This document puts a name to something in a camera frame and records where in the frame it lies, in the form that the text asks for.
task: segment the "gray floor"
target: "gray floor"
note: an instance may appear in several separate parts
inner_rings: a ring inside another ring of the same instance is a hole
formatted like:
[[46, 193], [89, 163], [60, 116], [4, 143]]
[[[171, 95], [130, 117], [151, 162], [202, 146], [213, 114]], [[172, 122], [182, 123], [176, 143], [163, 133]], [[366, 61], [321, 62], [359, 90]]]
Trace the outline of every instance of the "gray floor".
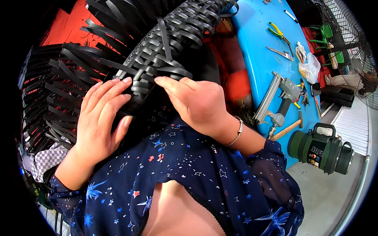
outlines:
[[[321, 112], [324, 112], [328, 105], [323, 103]], [[331, 123], [339, 109], [340, 106], [334, 105], [322, 118], [322, 123]], [[297, 163], [287, 170], [301, 189], [305, 208], [305, 217], [297, 235], [330, 234], [350, 202], [363, 161], [364, 157], [355, 154], [347, 175], [336, 172], [331, 175], [324, 174], [322, 170], [306, 163]]]

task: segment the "thermos handle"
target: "thermos handle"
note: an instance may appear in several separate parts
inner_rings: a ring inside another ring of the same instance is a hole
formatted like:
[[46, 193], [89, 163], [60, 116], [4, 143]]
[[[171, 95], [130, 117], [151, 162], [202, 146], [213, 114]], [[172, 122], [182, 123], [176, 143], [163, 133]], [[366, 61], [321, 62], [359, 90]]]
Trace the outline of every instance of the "thermos handle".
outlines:
[[344, 147], [346, 145], [348, 145], [350, 147], [350, 151], [352, 151], [352, 144], [350, 144], [350, 142], [345, 142], [342, 146]]
[[329, 129], [332, 129], [332, 135], [331, 135], [331, 136], [332, 136], [332, 138], [335, 137], [335, 135], [336, 135], [336, 129], [335, 129], [335, 127], [334, 127], [333, 125], [318, 122], [318, 123], [316, 123], [315, 126], [314, 126], [314, 132], [315, 132], [315, 133], [317, 133], [317, 129], [318, 129], [318, 127], [323, 127], [323, 128], [329, 128]]

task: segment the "hammer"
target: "hammer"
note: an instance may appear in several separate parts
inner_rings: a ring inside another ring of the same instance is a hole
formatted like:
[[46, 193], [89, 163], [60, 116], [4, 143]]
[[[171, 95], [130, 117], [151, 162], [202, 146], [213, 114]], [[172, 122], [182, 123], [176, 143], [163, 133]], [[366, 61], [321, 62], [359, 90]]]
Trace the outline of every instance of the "hammer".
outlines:
[[281, 138], [282, 136], [284, 136], [285, 134], [287, 134], [288, 132], [290, 132], [292, 129], [294, 129], [298, 125], [299, 125], [299, 128], [303, 128], [303, 116], [302, 116], [302, 112], [299, 111], [298, 115], [299, 115], [299, 120], [297, 120], [293, 124], [289, 125], [288, 127], [284, 128], [279, 133], [273, 135], [270, 140], [276, 141], [277, 139]]

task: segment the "green-handled pliers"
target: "green-handled pliers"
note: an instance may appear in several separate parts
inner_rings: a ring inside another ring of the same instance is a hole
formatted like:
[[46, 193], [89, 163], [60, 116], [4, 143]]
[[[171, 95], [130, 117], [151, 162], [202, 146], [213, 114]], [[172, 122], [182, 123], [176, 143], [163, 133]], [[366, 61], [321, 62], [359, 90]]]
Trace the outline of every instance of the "green-handled pliers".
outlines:
[[285, 38], [284, 33], [282, 33], [282, 32], [278, 29], [278, 27], [277, 27], [275, 24], [273, 24], [272, 22], [269, 22], [269, 24], [270, 24], [271, 26], [273, 26], [274, 29], [277, 30], [277, 32], [275, 32], [275, 31], [272, 30], [271, 28], [268, 28], [268, 31], [269, 31], [270, 33], [272, 33], [272, 35], [278, 37], [280, 40], [284, 40], [284, 41], [287, 43], [287, 45], [289, 45], [291, 55], [294, 57], [294, 53], [293, 53], [293, 51], [292, 51], [292, 49], [291, 49], [290, 42], [289, 42], [289, 40], [287, 40], [287, 38]]

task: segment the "silver bracelet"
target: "silver bracelet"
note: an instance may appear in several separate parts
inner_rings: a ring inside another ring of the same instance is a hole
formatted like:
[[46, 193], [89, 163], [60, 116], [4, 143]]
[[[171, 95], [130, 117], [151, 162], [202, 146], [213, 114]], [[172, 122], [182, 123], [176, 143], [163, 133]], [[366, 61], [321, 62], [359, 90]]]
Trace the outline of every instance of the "silver bracelet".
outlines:
[[238, 130], [238, 136], [236, 137], [236, 139], [232, 142], [232, 143], [230, 143], [230, 144], [228, 144], [228, 145], [226, 145], [226, 147], [229, 147], [229, 146], [231, 146], [232, 144], [234, 144], [237, 140], [238, 140], [238, 138], [240, 137], [240, 135], [242, 134], [242, 131], [243, 131], [243, 121], [242, 121], [242, 119], [240, 118], [240, 117], [238, 117], [238, 116], [234, 116], [235, 118], [237, 118], [239, 121], [240, 121], [240, 128], [239, 128], [239, 130]]

